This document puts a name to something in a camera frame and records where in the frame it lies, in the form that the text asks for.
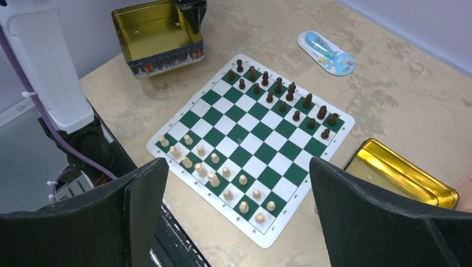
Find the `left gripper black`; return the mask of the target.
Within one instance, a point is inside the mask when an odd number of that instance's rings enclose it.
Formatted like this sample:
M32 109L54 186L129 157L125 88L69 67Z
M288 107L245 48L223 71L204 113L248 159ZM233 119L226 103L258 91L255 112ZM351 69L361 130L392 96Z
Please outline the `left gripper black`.
M176 6L189 22L193 33L199 33L207 11L207 0L176 0Z

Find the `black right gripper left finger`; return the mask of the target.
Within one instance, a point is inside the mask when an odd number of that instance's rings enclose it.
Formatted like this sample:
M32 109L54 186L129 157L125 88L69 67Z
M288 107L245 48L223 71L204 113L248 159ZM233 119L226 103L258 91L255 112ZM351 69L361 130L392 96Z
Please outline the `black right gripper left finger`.
M37 211L1 215L2 266L147 266L169 165L127 175Z

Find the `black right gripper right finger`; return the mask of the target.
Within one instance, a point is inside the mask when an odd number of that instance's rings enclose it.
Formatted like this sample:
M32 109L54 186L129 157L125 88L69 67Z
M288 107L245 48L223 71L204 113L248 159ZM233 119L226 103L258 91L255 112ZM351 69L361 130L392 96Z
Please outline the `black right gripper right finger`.
M332 266L470 266L471 214L418 202L314 157L314 200Z

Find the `white pawn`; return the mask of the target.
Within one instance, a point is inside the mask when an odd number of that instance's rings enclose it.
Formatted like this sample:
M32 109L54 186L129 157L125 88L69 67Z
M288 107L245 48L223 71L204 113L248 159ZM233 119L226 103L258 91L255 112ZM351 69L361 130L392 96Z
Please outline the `white pawn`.
M231 176L231 171L228 167L223 167L222 168L222 175L225 178L229 178Z
M170 144L169 140L163 135L158 137L158 142L162 147L168 147Z
M218 164L220 162L220 157L217 153L212 153L210 157L213 164Z
M186 145L192 145L193 144L193 138L190 135L186 134L186 135L184 135L184 142L185 142Z
M276 203L274 201L269 201L266 205L268 211L272 212L276 209Z
M196 148L199 156L204 157L206 155L206 150L202 146L197 146Z
M245 186L248 183L248 179L245 175L239 176L239 184Z
M252 196L254 199L260 199L262 196L262 193L259 189L254 189L252 192Z

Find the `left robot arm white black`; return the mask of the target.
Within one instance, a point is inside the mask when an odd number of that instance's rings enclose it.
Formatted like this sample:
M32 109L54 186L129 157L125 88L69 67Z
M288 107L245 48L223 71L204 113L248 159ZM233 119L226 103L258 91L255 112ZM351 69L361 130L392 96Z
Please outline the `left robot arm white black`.
M206 1L153 1L114 10L112 21L126 63L136 78L147 78L204 57L201 23ZM66 153L115 180L100 164L66 141L98 119L66 44L57 1L2 1L1 46L46 125Z

